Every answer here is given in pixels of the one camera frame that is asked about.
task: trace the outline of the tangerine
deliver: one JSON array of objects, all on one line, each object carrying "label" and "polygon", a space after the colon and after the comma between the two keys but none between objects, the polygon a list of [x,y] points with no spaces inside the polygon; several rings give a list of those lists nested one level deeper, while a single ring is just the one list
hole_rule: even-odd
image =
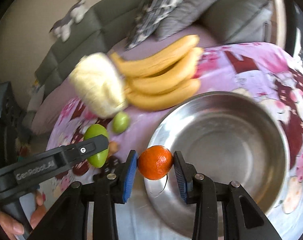
[{"label": "tangerine", "polygon": [[167,148],[155,145],[143,151],[137,160],[137,167],[145,178],[158,180],[169,172],[173,161],[173,155]]}]

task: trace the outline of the metal screw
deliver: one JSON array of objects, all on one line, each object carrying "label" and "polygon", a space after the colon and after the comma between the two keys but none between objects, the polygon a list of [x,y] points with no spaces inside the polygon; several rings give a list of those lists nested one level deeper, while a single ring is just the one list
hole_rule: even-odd
[{"label": "metal screw", "polygon": [[109,173],[109,174],[107,175],[107,179],[116,179],[116,178],[117,178],[117,176],[116,176],[115,173]]},{"label": "metal screw", "polygon": [[233,187],[239,187],[241,184],[240,184],[238,181],[233,180],[232,183],[231,183],[231,185],[232,185]]},{"label": "metal screw", "polygon": [[202,180],[204,178],[205,178],[205,176],[203,174],[201,174],[201,173],[195,174],[195,179]]},{"label": "metal screw", "polygon": [[79,181],[74,181],[74,182],[71,184],[71,187],[72,187],[72,188],[78,188],[78,187],[80,187],[80,182],[79,182]]}]

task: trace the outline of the tablecloth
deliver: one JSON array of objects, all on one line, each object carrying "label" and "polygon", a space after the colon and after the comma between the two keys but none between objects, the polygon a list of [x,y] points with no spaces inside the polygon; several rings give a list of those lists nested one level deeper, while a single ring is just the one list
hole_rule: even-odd
[{"label": "tablecloth", "polygon": [[[198,94],[208,91],[232,91],[253,98],[282,125],[290,148],[290,172],[281,201],[268,216],[284,240],[297,240],[303,233],[303,69],[274,44],[243,43],[204,49],[195,78],[200,78]],[[141,153],[169,109],[144,112],[134,106],[125,110],[131,117],[130,128],[120,135],[112,133],[110,120],[90,112],[79,98],[63,109],[50,136],[47,150],[82,140],[93,123],[107,127],[110,140],[117,141],[116,156],[125,161],[129,151]],[[49,208],[75,180],[93,182],[99,172],[87,161],[72,170],[41,183],[40,190]],[[116,205],[118,234],[125,239],[188,239],[168,227],[153,210],[137,173],[128,203]]]}]

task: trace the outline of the purple seat cushion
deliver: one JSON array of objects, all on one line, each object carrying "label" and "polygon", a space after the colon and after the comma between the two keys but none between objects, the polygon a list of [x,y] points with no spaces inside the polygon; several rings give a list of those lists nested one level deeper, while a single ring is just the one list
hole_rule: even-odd
[{"label": "purple seat cushion", "polygon": [[31,124],[31,130],[35,134],[51,132],[64,106],[76,97],[74,87],[68,79],[51,92],[39,107],[34,120]]},{"label": "purple seat cushion", "polygon": [[115,51],[126,60],[143,59],[159,52],[169,44],[177,41],[179,38],[192,34],[199,35],[200,41],[197,45],[199,47],[209,48],[220,45],[203,26],[191,25],[162,41],[157,41],[156,36],[151,35],[141,44],[128,51],[125,50],[127,39],[123,39],[114,45],[108,53]]}]

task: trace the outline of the green fruit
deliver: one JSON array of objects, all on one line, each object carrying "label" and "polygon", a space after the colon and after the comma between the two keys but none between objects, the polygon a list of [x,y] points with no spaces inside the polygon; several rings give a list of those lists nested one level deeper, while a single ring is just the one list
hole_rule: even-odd
[{"label": "green fruit", "polygon": [[113,132],[120,134],[124,132],[130,124],[130,117],[124,112],[119,112],[115,115],[112,121]]},{"label": "green fruit", "polygon": [[[96,123],[92,124],[85,132],[84,140],[93,138],[93,137],[95,137],[97,135],[101,135],[101,134],[106,136],[107,138],[109,138],[108,132],[105,127],[103,127],[100,124],[96,124]],[[88,162],[96,168],[101,168],[107,159],[108,150],[109,150],[109,147],[100,153],[90,156],[87,159]]]}]

